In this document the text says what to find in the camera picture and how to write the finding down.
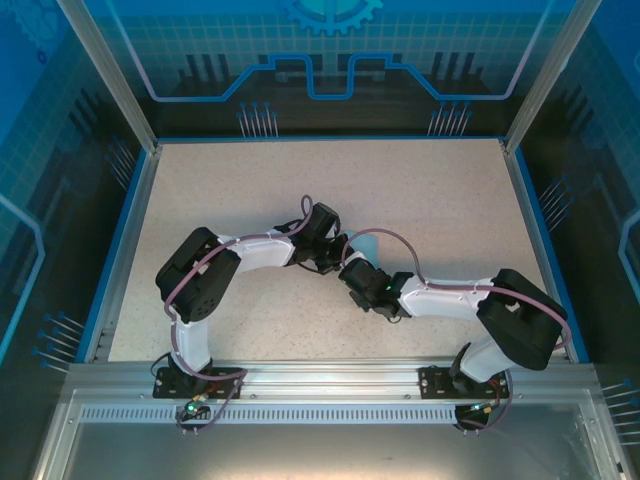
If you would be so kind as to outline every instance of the speckled beige work surface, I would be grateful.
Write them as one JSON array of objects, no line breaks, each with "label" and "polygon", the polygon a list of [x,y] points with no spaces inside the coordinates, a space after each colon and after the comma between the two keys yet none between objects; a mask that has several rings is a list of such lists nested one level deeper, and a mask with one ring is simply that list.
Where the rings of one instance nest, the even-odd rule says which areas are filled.
[{"label": "speckled beige work surface", "polygon": [[[308,193],[348,230],[404,235],[432,278],[491,277],[515,268],[542,285],[496,140],[363,140],[165,145],[116,329],[111,361],[154,360],[170,348],[155,276],[193,229],[261,233],[300,218]],[[380,266],[413,270],[380,237]],[[217,359],[454,355],[477,323],[364,313],[337,274],[266,268],[234,278],[209,333]]]}]

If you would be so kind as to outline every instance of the black end effector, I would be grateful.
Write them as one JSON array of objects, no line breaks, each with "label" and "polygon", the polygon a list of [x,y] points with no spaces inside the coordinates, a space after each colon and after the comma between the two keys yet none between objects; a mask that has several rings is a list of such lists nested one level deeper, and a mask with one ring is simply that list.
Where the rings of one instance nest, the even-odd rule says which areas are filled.
[{"label": "black end effector", "polygon": [[[274,227],[282,233],[291,231],[296,220]],[[323,203],[313,205],[311,218],[300,232],[289,237],[295,251],[289,260],[289,265],[297,265],[313,260],[318,273],[325,274],[340,268],[342,249],[347,242],[347,235],[338,235],[340,231],[340,217]]]},{"label": "black end effector", "polygon": [[356,258],[342,269],[338,278],[351,289],[349,295],[365,312],[372,309],[392,319],[410,316],[398,299],[403,285],[412,276],[409,272],[398,272],[391,277],[367,260]]},{"label": "black end effector", "polygon": [[[549,307],[566,320],[567,312],[552,298],[515,270],[502,269],[493,280],[496,287],[512,290]],[[503,353],[530,370],[544,370],[562,327],[540,309],[513,297],[491,292],[478,304],[478,318]]]},{"label": "black end effector", "polygon": [[[162,300],[165,301],[193,266],[218,245],[218,237],[208,228],[194,230],[156,276]],[[238,265],[240,257],[224,249],[209,261],[204,272],[196,273],[173,301],[184,323],[202,320],[217,308]]]}]

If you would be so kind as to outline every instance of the enclosure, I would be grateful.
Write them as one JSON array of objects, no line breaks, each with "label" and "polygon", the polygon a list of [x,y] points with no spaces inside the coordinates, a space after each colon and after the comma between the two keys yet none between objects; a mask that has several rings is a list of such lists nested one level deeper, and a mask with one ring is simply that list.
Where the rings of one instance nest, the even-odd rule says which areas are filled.
[{"label": "enclosure", "polygon": [[[633,0],[0,0],[0,476],[636,478],[639,22]],[[419,374],[482,324],[246,272],[208,332],[240,397],[182,438],[184,401],[152,394],[156,274],[195,228],[268,231],[304,194],[429,277],[518,270],[571,343],[512,368],[476,438]]]}]

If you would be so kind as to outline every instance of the grid pattern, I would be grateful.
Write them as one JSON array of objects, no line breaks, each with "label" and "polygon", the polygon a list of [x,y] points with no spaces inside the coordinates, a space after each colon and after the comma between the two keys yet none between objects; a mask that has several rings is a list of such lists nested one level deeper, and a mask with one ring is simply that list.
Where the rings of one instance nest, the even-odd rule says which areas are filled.
[{"label": "grid pattern", "polygon": [[640,101],[593,26],[585,32],[554,93],[572,91],[577,85],[594,112],[581,135],[582,143],[598,149],[608,146],[640,204]]},{"label": "grid pattern", "polygon": [[[432,71],[436,53],[442,64],[459,53],[453,78],[462,73],[464,57],[475,54],[472,72],[482,69],[481,79],[492,93],[504,93],[540,19],[539,14],[390,14],[379,12],[362,28],[348,35],[314,35],[292,24],[284,15],[205,15],[124,17],[122,22],[157,94],[168,96],[180,83],[178,70],[189,71],[186,55],[209,54],[216,79],[222,78],[225,57],[231,76],[237,76],[259,56],[268,53],[322,55],[322,75],[344,76],[338,56],[356,52],[401,54],[424,75]],[[566,19],[552,14],[542,29],[519,82],[520,89],[533,83],[546,54]],[[110,18],[98,19],[125,75],[134,80],[136,93],[143,90],[120,33]],[[441,80],[445,69],[439,72]]]},{"label": "grid pattern", "polygon": [[[71,32],[49,60],[0,144],[0,192],[18,207],[26,208],[54,149],[73,152],[80,146],[82,136],[68,116],[81,88],[91,93],[101,89],[106,92],[91,60]],[[0,258],[18,224],[13,214],[0,207]]]}]

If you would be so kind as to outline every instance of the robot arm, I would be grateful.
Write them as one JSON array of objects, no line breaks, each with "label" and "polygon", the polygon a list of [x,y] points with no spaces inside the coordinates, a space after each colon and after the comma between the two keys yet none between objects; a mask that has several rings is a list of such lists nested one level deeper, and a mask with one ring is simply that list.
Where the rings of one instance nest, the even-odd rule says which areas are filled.
[{"label": "robot arm", "polygon": [[[222,250],[204,265],[173,301],[178,314],[177,343],[182,360],[196,372],[211,364],[207,344],[208,322],[234,275],[266,266],[290,266],[308,260],[319,273],[341,268],[346,234],[340,234],[338,215],[321,203],[313,206],[309,222],[295,235],[271,238],[289,232],[299,221],[274,227],[266,238],[247,240]],[[163,266],[156,277],[163,300],[186,274],[216,246],[231,237],[218,237],[207,228],[196,229]],[[480,321],[489,335],[466,345],[450,370],[454,385],[468,390],[469,382],[486,382],[513,365],[543,370],[550,358],[561,327],[544,312],[530,305],[517,305],[507,296],[478,290],[499,286],[520,292],[544,303],[566,318],[566,313],[546,294],[513,270],[501,270],[493,279],[477,282],[431,281],[441,288],[425,288],[411,272],[393,276],[376,269],[358,251],[347,247],[345,265],[339,278],[350,288],[350,295],[365,311],[369,309],[387,319],[445,316]]]}]

